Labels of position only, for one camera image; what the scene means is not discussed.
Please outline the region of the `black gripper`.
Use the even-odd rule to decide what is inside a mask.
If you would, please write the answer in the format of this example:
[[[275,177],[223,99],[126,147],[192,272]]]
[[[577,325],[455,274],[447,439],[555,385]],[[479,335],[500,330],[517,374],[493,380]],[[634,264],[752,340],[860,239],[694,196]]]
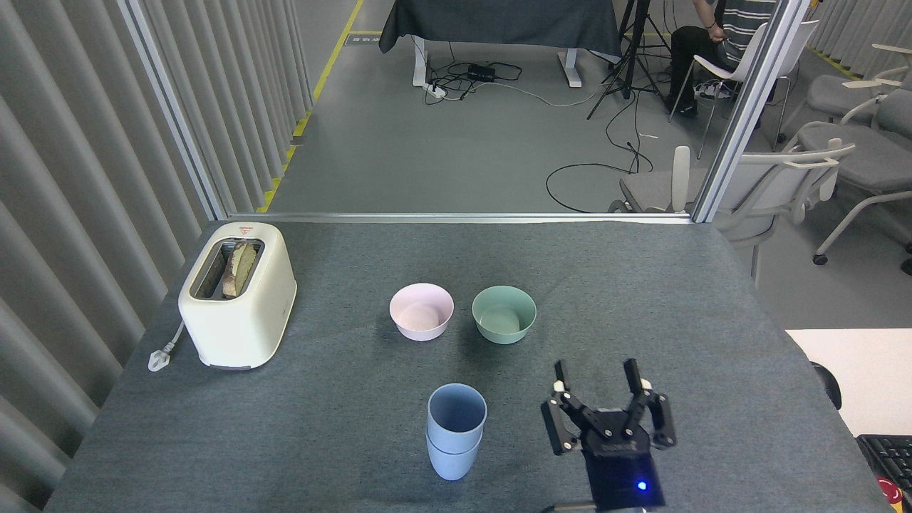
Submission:
[[[626,407],[621,435],[607,439],[607,424],[600,413],[580,402],[570,392],[566,361],[554,364],[556,380],[550,396],[541,404],[551,451],[555,455],[583,449],[596,511],[663,507],[665,497],[654,460],[651,437],[641,426],[645,409],[651,412],[652,444],[677,445],[670,399],[656,393],[641,377],[635,358],[624,361],[626,382],[632,398]]]

